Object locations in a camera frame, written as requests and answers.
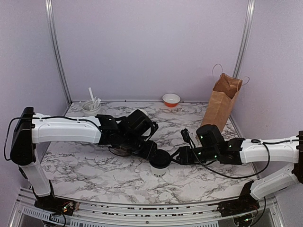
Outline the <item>black plastic cup lid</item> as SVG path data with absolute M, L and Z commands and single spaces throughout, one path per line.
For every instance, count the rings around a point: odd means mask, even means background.
M 171 156 L 170 154 L 162 149 L 158 149 L 155 151 L 154 155 L 149 160 L 150 165 L 157 169 L 163 169 L 170 165 Z

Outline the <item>white paper cup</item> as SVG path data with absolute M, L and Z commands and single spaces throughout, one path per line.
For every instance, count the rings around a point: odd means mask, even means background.
M 151 166 L 151 174 L 152 176 L 156 177 L 156 178 L 162 178 L 166 172 L 167 172 L 168 168 L 155 168 L 153 166 Z

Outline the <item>brown paper bag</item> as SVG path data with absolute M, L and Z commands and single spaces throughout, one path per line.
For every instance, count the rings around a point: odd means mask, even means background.
M 222 72 L 219 79 L 215 80 L 201 126 L 216 125 L 222 132 L 231 115 L 240 89 L 245 85 L 247 83 L 244 83 L 242 79 L 232 78 Z

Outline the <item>brown cardboard cup carrier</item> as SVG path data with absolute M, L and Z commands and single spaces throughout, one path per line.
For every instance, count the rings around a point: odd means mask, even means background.
M 119 156 L 119 157 L 128 157 L 128 156 L 132 155 L 131 151 L 129 151 L 126 148 L 120 147 L 120 146 L 115 146 L 115 147 L 110 146 L 110 147 L 108 147 L 108 149 L 112 154 Z

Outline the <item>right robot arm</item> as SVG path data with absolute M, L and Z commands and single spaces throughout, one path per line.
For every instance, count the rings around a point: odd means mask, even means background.
M 237 215 L 260 207 L 259 200 L 269 194 L 303 181 L 303 133 L 280 140 L 234 138 L 225 140 L 210 126 L 196 131 L 201 146 L 195 147 L 186 129 L 183 140 L 188 143 L 171 156 L 180 165 L 205 165 L 218 161 L 225 165 L 242 165 L 252 162 L 287 162 L 282 169 L 256 181 L 246 183 L 238 198 L 218 204 L 222 217 Z

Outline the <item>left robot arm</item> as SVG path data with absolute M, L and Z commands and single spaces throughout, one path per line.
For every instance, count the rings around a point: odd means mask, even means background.
M 44 142 L 69 141 L 108 145 L 128 156 L 149 159 L 157 149 L 151 137 L 159 126 L 137 109 L 129 116 L 115 118 L 98 114 L 89 117 L 66 117 L 35 113 L 26 107 L 13 131 L 9 160 L 18 165 L 35 195 L 35 207 L 58 215 L 73 215 L 78 202 L 56 197 L 51 181 L 37 158 L 36 145 Z

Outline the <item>stacked white paper cups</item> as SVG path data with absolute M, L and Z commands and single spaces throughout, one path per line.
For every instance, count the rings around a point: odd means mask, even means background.
M 143 110 L 143 109 L 135 109 L 135 110 L 132 110 L 130 114 L 134 113 L 134 112 L 137 111 L 137 110 L 141 111 L 141 112 L 144 113 L 146 116 L 148 116 L 148 113 L 147 113 L 145 110 Z

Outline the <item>orange and white bowl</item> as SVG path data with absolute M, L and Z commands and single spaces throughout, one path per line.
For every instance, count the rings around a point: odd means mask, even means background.
M 176 107 L 180 102 L 180 97 L 173 93 L 167 93 L 162 96 L 162 100 L 167 107 Z

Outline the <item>white cylindrical straw holder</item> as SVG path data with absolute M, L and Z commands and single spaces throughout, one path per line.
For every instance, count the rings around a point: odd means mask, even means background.
M 96 116 L 101 110 L 101 103 L 96 101 L 92 102 L 92 100 L 88 100 L 82 104 L 82 111 L 85 116 Z

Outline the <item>tall white wrapped straw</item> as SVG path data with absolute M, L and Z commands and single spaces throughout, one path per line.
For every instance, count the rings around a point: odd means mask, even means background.
M 92 103 L 94 103 L 95 102 L 95 98 L 94 98 L 94 95 L 93 95 L 91 87 L 89 87 L 88 90 L 89 90 L 89 94 L 90 94 L 90 98 L 92 100 Z

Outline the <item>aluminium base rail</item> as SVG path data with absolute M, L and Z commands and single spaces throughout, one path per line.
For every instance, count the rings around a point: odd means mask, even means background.
M 74 199 L 71 215 L 61 208 L 48 211 L 35 206 L 30 189 L 22 188 L 15 202 L 10 227 L 283 227 L 276 199 L 227 215 L 224 200 L 189 204 L 119 204 Z

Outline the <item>left aluminium frame post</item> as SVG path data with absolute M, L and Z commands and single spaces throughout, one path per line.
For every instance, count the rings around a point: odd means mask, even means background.
M 55 27 L 52 0 L 45 1 L 45 9 L 46 9 L 46 17 L 47 17 L 47 23 L 48 23 L 48 27 L 49 27 L 52 47 L 53 47 L 55 63 L 56 63 L 56 67 L 57 67 L 57 70 L 59 73 L 59 79 L 60 79 L 60 82 L 62 85 L 62 89 L 63 89 L 63 93 L 65 96 L 66 102 L 68 105 L 71 105 L 72 99 L 71 99 L 71 94 L 70 94 L 70 91 L 68 88 L 68 83 L 67 83 L 67 79 L 66 79 L 63 64 L 62 64 L 62 58 L 61 58 L 61 54 L 60 54 L 60 48 L 59 48 L 57 32 L 56 32 L 56 27 Z

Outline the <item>aluminium frame post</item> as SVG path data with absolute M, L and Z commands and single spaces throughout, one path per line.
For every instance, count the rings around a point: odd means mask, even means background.
M 233 75 L 232 75 L 233 78 L 238 78 L 239 74 L 240 74 L 242 61 L 243 61 L 244 54 L 245 54 L 245 51 L 247 49 L 248 42 L 249 42 L 253 15 L 254 15 L 254 9 L 255 9 L 255 3 L 256 3 L 255 0 L 248 0 L 240 48 L 239 48 L 237 60 L 236 60 L 235 67 L 233 70 Z
M 48 23 L 48 27 L 49 27 L 52 47 L 53 47 L 55 63 L 56 63 L 56 67 L 57 67 L 57 70 L 59 73 L 59 79 L 60 79 L 60 82 L 62 85 L 62 89 L 63 89 L 63 93 L 65 96 L 66 102 L 68 105 L 71 105 L 72 99 L 71 99 L 71 94 L 70 94 L 70 91 L 68 88 L 68 83 L 67 83 L 67 79 L 66 79 L 63 64 L 62 64 L 62 58 L 61 58 L 61 54 L 60 54 L 60 48 L 59 48 L 57 32 L 56 32 L 56 27 L 55 27 L 52 0 L 45 1 L 45 9 L 46 9 L 46 17 L 47 17 L 47 23 Z

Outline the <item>right aluminium frame post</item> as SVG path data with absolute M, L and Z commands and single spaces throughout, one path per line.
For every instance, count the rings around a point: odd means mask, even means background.
M 236 60 L 235 67 L 233 70 L 233 75 L 232 75 L 233 78 L 238 78 L 239 74 L 240 74 L 242 61 L 243 61 L 244 54 L 245 54 L 245 51 L 247 49 L 248 42 L 249 42 L 253 15 L 254 15 L 254 9 L 255 9 L 255 3 L 256 3 L 255 0 L 248 0 L 240 48 L 239 48 L 237 60 Z

